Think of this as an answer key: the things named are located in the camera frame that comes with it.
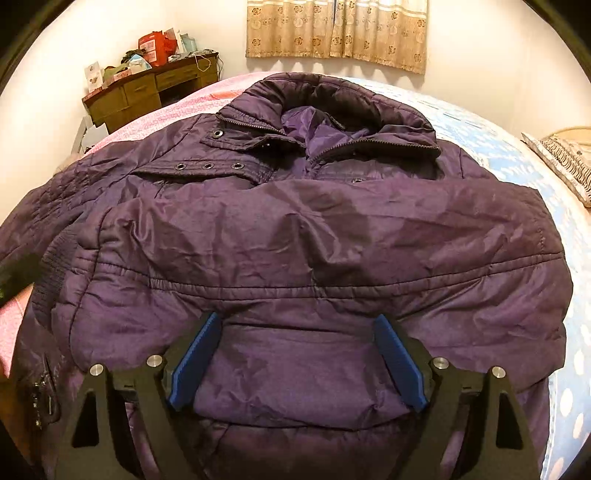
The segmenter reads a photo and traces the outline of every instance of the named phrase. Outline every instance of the floral curtain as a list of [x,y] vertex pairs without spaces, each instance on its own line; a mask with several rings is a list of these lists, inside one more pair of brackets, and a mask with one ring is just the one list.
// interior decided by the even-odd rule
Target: floral curtain
[[330,56],[333,0],[248,1],[247,57]]
[[427,0],[338,0],[330,56],[425,73]]

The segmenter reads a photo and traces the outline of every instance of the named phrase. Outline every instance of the bed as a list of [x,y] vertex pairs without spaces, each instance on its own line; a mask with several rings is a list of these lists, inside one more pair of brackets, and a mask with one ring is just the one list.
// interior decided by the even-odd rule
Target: bed
[[[251,73],[206,87],[131,122],[90,152],[114,141],[140,140],[197,113],[215,113],[245,88],[271,73]],[[573,299],[564,320],[565,365],[550,377],[550,438],[541,473],[542,480],[557,480],[591,430],[591,213],[525,144],[493,123],[426,95],[369,80],[347,80],[415,107],[431,121],[439,138],[463,147],[498,179],[539,190],[554,217],[574,283]],[[30,289],[0,311],[0,359],[6,370],[29,295]]]

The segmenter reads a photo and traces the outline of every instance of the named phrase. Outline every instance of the blue pad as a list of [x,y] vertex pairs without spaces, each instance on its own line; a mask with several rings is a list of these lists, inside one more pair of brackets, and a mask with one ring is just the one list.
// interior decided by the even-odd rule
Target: blue pad
[[212,313],[172,374],[168,403],[176,411],[193,402],[221,336],[222,321]]
[[428,405],[423,374],[384,315],[374,320],[374,337],[402,401],[415,411],[422,411]]

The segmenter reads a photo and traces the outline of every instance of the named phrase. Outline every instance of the puffer jacket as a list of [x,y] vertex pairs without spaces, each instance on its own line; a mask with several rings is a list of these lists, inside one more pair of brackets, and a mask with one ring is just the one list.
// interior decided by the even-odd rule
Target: puffer jacket
[[0,267],[31,253],[13,374],[52,399],[50,478],[83,373],[143,363],[207,310],[222,338],[175,421],[210,478],[385,479],[415,417],[373,342],[380,313],[459,368],[503,366],[544,454],[572,284],[541,196],[353,83],[276,74],[101,149],[2,225]]

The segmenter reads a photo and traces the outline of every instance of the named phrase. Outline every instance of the desk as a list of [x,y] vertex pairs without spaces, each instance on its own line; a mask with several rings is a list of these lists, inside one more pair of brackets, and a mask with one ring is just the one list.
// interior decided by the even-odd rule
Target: desk
[[109,133],[132,120],[217,82],[217,53],[188,57],[117,80],[82,102]]

